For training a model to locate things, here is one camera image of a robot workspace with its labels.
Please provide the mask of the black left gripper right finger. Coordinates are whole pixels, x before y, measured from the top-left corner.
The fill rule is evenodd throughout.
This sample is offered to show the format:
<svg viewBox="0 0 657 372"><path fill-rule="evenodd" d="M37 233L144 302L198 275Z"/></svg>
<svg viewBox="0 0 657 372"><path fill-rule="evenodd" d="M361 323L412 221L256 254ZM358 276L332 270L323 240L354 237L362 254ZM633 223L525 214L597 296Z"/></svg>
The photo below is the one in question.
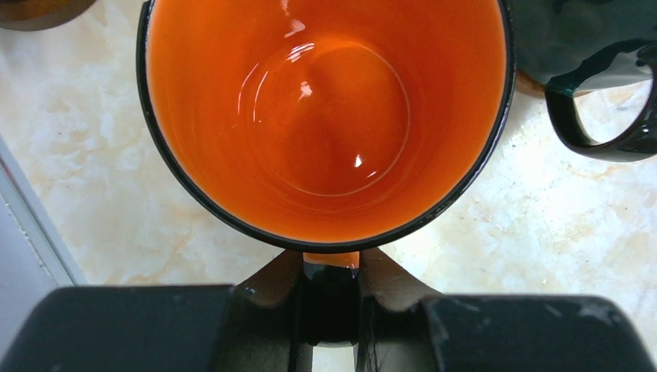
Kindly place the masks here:
<svg viewBox="0 0 657 372"><path fill-rule="evenodd" d="M378 249L360 258L359 371L654 371L596 296L442 294Z"/></svg>

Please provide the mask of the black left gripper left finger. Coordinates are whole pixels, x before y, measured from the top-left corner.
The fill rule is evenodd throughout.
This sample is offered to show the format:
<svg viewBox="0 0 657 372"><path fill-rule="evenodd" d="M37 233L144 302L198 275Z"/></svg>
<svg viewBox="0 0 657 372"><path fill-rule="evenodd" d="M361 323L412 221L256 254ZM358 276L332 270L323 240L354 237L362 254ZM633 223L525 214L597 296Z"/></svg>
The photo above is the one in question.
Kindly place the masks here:
<svg viewBox="0 0 657 372"><path fill-rule="evenodd" d="M80 286L30 313L3 371L308 371L302 258L286 251L237 285Z"/></svg>

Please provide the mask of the black mug orange inside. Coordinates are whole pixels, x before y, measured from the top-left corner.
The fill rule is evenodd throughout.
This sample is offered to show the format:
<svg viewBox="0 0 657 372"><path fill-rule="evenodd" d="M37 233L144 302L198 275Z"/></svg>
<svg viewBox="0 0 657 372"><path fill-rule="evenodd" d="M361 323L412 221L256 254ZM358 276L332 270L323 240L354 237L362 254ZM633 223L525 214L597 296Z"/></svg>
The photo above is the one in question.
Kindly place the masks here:
<svg viewBox="0 0 657 372"><path fill-rule="evenodd" d="M182 188L318 272L435 220L511 104L507 1L144 1L139 100Z"/></svg>

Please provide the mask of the dark green mug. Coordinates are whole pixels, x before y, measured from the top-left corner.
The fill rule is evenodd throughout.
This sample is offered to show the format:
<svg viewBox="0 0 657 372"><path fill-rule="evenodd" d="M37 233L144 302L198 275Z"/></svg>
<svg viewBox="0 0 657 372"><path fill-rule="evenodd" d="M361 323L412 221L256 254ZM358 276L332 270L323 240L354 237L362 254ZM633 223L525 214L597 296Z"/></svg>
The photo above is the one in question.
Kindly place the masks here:
<svg viewBox="0 0 657 372"><path fill-rule="evenodd" d="M545 86L560 141L585 157L633 162L656 154L656 3L654 1L511 1L518 71ZM584 129L575 91L651 81L642 110L605 142ZM548 92L566 93L550 95Z"/></svg>

